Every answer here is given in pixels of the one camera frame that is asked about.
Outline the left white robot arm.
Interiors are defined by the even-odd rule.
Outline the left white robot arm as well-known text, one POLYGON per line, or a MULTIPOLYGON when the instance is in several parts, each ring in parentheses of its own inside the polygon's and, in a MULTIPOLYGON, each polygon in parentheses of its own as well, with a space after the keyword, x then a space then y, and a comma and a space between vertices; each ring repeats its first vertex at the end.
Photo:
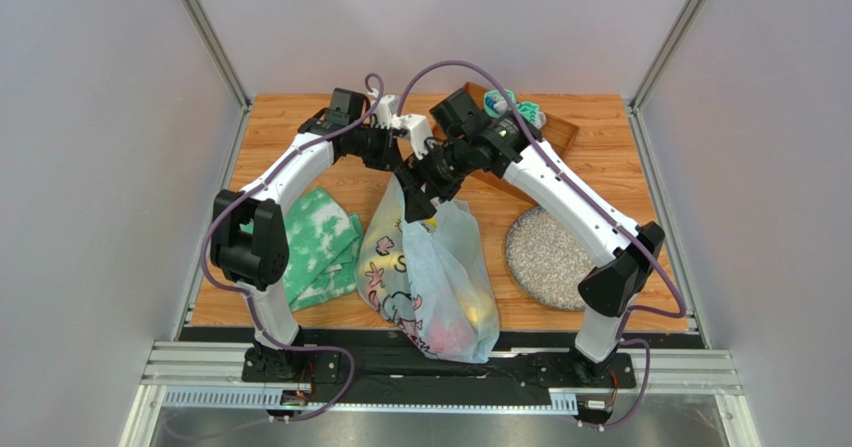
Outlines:
POLYGON ((396 118, 399 98, 373 88, 366 94, 337 88, 328 107, 308 118, 281 157, 239 191, 221 190, 206 234, 204 270, 218 268, 224 290, 241 294, 254 324, 246 362, 283 378, 303 367, 309 348, 281 284, 290 248, 285 216, 316 177, 342 156, 391 171, 401 162, 396 118))

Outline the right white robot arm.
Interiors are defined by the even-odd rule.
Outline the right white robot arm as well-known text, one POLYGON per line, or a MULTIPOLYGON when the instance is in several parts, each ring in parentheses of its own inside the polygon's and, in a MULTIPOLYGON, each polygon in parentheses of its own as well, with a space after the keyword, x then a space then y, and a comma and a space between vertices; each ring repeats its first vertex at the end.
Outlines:
POLYGON ((566 372, 585 385, 608 378, 627 311, 659 259, 663 229, 620 213, 561 163, 533 125, 510 113, 490 117, 465 89, 430 111, 441 139, 433 137, 428 119, 403 115, 400 106, 391 101, 388 125, 413 147, 395 171, 406 221, 433 217, 437 204, 451 200, 479 170, 524 192, 575 237, 593 263, 578 285, 586 311, 566 372))

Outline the translucent printed plastic bag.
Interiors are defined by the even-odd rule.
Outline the translucent printed plastic bag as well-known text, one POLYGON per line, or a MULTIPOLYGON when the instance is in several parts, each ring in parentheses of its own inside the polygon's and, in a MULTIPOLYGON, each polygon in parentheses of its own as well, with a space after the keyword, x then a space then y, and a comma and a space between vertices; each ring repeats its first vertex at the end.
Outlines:
POLYGON ((433 218, 434 230, 406 222, 390 180, 358 254, 359 295, 425 357, 483 364, 500 322, 479 224, 461 200, 438 205, 433 218))

